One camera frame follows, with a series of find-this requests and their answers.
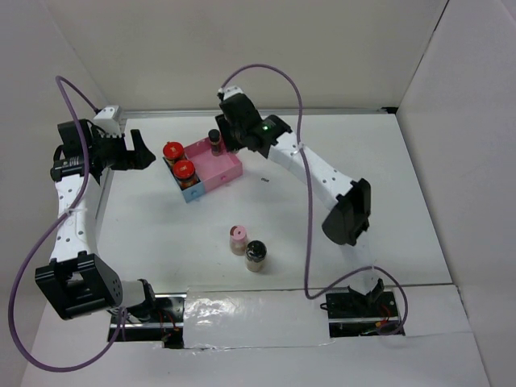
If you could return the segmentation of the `small black-cap spice bottle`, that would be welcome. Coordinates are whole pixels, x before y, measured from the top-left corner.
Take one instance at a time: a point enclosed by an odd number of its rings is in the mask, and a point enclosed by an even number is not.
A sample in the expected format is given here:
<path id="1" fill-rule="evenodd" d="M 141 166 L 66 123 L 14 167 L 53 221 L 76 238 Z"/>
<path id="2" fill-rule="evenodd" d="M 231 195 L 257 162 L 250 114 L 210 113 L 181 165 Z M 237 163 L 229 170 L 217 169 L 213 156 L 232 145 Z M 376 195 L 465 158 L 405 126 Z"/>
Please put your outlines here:
<path id="1" fill-rule="evenodd" d="M 210 141 L 210 150 L 213 156 L 219 156 L 222 153 L 221 136 L 217 129 L 211 129 L 208 132 Z"/>

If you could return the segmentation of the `red-cap jar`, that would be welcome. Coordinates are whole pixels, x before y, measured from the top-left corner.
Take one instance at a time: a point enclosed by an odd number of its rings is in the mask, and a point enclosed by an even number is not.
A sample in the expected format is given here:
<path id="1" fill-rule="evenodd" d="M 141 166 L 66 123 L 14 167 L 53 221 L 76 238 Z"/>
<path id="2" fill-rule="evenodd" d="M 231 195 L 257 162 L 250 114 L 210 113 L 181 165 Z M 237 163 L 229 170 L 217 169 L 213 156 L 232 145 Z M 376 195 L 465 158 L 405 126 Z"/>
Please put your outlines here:
<path id="1" fill-rule="evenodd" d="M 163 157 L 169 167 L 172 168 L 178 161 L 185 159 L 185 149 L 179 142 L 167 142 L 163 146 Z"/>
<path id="2" fill-rule="evenodd" d="M 196 168 L 191 160 L 177 161 L 173 165 L 172 172 L 181 190 L 188 189 L 198 183 Z"/>

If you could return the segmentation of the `black-cap spice bottle front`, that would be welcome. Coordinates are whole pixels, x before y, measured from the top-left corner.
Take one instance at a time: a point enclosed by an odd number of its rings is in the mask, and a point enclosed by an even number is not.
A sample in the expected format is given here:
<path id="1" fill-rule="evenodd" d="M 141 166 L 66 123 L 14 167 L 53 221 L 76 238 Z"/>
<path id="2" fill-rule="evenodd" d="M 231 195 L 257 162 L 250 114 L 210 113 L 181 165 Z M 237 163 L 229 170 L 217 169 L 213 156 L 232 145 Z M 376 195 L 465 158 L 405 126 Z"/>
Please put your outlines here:
<path id="1" fill-rule="evenodd" d="M 262 241 L 253 240 L 249 242 L 245 251 L 247 269 L 258 273 L 264 266 L 267 252 L 267 248 Z"/>

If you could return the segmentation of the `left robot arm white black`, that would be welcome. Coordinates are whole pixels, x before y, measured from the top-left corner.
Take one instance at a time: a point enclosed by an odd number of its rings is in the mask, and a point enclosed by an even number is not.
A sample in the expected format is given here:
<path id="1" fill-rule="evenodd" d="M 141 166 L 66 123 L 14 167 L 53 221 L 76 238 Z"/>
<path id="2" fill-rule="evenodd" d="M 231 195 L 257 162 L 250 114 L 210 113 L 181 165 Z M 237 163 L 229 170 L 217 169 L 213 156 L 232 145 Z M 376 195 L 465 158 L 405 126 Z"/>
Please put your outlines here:
<path id="1" fill-rule="evenodd" d="M 50 170 L 58 210 L 66 216 L 46 266 L 35 283 L 64 320 L 126 307 L 142 322 L 153 320 L 159 302 L 144 279 L 123 281 L 98 252 L 97 228 L 102 194 L 110 171 L 142 170 L 155 161 L 139 131 L 127 149 L 122 119 L 82 119 L 58 125 L 61 137 Z"/>

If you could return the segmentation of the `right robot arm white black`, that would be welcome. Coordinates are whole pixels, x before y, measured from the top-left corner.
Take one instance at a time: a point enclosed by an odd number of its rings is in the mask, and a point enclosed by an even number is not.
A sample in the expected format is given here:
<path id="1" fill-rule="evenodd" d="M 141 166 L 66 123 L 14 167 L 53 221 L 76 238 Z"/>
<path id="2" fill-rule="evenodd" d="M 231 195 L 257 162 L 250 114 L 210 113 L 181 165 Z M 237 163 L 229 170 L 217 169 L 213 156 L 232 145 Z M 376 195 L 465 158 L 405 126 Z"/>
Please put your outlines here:
<path id="1" fill-rule="evenodd" d="M 318 156 L 298 138 L 288 123 L 271 114 L 264 118 L 252 101 L 237 86 L 222 87 L 217 92 L 222 113 L 216 117 L 222 140 L 229 152 L 247 149 L 280 165 L 306 184 L 308 190 L 308 227 L 304 286 L 308 286 L 313 242 L 314 199 L 318 198 L 328 214 L 322 222 L 323 234 L 342 248 L 352 261 L 353 270 L 346 278 L 356 276 L 352 292 L 353 310 L 369 316 L 380 305 L 381 279 L 363 253 L 352 253 L 360 236 L 369 228 L 371 185 L 342 174 Z"/>

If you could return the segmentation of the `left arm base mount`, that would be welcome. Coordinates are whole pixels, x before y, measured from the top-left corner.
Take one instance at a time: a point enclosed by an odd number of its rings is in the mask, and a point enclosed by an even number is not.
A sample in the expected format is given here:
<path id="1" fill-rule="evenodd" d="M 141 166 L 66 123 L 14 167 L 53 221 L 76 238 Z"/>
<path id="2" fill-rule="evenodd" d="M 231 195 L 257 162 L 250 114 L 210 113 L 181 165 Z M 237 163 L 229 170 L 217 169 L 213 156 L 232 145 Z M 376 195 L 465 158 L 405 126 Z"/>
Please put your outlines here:
<path id="1" fill-rule="evenodd" d="M 108 340 L 127 343 L 160 343 L 167 349 L 184 344 L 184 293 L 155 293 L 145 280 L 124 284 L 126 318 L 120 323 L 118 311 L 110 310 Z"/>

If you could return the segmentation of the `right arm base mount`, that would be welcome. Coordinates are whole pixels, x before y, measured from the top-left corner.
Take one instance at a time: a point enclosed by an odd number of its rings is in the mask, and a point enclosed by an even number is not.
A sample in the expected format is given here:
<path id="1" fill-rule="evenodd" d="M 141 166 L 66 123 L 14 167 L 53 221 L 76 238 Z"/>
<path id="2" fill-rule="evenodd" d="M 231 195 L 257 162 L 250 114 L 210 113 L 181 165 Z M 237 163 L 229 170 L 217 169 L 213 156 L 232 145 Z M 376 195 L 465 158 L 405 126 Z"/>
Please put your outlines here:
<path id="1" fill-rule="evenodd" d="M 327 313 L 331 338 L 404 334 L 394 293 L 382 279 L 365 295 L 351 287 L 327 293 L 319 308 Z"/>

